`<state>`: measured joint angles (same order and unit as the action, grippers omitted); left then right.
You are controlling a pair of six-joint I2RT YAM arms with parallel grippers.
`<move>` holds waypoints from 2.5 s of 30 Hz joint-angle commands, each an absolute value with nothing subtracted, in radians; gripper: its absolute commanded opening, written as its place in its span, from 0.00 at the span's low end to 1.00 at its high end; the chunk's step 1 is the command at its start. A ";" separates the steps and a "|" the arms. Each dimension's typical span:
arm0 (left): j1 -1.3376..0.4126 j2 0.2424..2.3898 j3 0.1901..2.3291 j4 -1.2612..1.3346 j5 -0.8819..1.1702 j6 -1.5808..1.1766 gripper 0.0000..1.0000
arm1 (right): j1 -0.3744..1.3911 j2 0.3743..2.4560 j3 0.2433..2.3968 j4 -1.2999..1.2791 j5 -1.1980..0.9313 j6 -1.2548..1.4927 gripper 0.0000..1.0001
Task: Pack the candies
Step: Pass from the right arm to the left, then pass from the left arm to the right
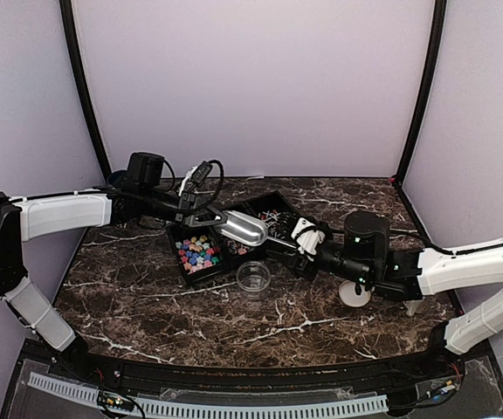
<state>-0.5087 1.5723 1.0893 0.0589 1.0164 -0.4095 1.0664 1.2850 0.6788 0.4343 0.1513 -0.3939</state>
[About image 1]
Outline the metal candy scoop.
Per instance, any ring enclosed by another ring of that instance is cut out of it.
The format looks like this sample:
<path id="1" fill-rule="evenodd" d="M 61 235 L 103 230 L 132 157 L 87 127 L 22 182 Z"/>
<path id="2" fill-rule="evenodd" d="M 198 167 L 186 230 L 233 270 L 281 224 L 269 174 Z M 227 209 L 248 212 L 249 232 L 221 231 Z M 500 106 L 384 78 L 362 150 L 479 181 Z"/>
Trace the metal candy scoop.
<path id="1" fill-rule="evenodd" d="M 268 226 L 260 219 L 235 210 L 226 210 L 224 213 L 228 217 L 227 222 L 214 226 L 217 233 L 224 237 L 251 247 L 259 247 L 270 241 L 292 250 L 297 249 L 295 244 L 270 236 Z"/>

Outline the black three-compartment candy tray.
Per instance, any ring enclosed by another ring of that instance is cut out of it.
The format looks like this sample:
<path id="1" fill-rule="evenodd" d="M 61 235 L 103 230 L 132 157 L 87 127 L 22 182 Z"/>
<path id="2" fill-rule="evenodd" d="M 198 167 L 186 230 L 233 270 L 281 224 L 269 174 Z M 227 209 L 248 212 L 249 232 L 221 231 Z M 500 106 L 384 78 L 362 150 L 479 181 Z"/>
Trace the black three-compartment candy tray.
<path id="1" fill-rule="evenodd" d="M 277 228 L 279 217 L 295 208 L 278 192 L 270 192 L 225 209 L 228 222 L 215 226 L 166 227 L 169 243 L 187 286 L 262 260 L 269 251 L 289 251 Z"/>

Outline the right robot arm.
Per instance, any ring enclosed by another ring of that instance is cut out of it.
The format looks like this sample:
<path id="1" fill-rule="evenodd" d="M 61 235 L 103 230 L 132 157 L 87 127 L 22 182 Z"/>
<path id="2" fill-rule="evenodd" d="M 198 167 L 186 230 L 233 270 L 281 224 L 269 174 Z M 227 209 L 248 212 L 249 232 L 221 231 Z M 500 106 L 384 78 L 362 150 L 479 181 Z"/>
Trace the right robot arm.
<path id="1" fill-rule="evenodd" d="M 378 296 L 415 312 L 426 297 L 440 292 L 503 284 L 503 237 L 469 247 L 442 249 L 428 242 L 420 251 L 393 251 L 389 221 L 359 210 L 346 216 L 341 243 L 326 224 L 295 214 L 283 219 L 280 229 L 306 268 L 344 279 L 340 298 L 347 306 L 364 306 Z M 434 327 L 432 348 L 418 358 L 417 370 L 435 379 L 451 365 L 451 354 L 465 354 L 502 330 L 503 288 L 470 312 Z"/>

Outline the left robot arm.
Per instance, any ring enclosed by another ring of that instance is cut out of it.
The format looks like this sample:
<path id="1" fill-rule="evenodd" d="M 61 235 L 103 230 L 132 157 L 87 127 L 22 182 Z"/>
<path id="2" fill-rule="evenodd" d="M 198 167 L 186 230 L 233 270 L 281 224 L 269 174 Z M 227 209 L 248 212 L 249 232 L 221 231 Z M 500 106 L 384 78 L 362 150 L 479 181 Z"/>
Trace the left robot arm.
<path id="1" fill-rule="evenodd" d="M 58 313 L 34 278 L 35 263 L 47 271 L 72 258 L 72 245 L 58 239 L 79 236 L 82 230 L 134 221 L 141 216 L 163 219 L 183 227 L 200 220 L 218 224 L 226 217 L 210 201 L 165 194 L 156 188 L 124 190 L 114 186 L 51 193 L 7 196 L 0 191 L 0 302 L 22 326 L 61 355 L 62 368 L 77 381 L 95 373 L 86 342 Z"/>

